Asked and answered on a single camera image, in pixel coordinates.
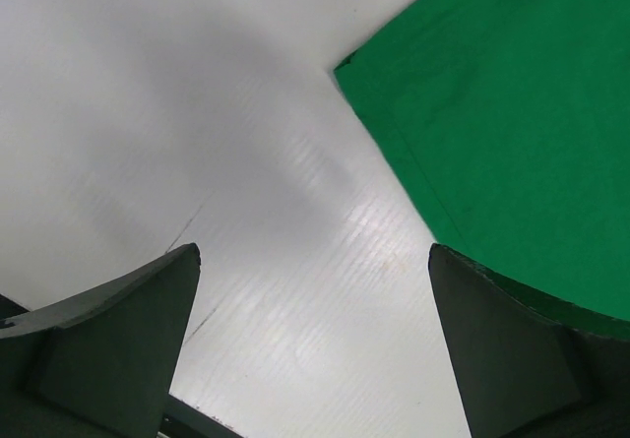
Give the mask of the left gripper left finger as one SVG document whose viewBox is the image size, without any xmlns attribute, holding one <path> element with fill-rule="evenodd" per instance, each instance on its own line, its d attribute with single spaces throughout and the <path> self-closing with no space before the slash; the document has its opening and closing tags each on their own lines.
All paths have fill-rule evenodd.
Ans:
<svg viewBox="0 0 630 438">
<path fill-rule="evenodd" d="M 155 437 L 201 274 L 196 244 L 1 321 L 4 437 Z"/>
</svg>

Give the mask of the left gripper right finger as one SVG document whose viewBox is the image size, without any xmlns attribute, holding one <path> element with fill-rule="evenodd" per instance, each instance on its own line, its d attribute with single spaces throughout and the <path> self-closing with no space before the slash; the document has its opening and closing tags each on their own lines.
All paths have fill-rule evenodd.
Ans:
<svg viewBox="0 0 630 438">
<path fill-rule="evenodd" d="M 629 324 L 442 244 L 428 272 L 473 437 L 626 437 Z"/>
</svg>

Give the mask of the green t shirt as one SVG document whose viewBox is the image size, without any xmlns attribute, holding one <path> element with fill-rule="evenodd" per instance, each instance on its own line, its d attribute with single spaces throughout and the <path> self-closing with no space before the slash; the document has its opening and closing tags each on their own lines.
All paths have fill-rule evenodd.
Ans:
<svg viewBox="0 0 630 438">
<path fill-rule="evenodd" d="M 417 0 L 335 71 L 433 236 L 629 316 L 629 0 Z"/>
</svg>

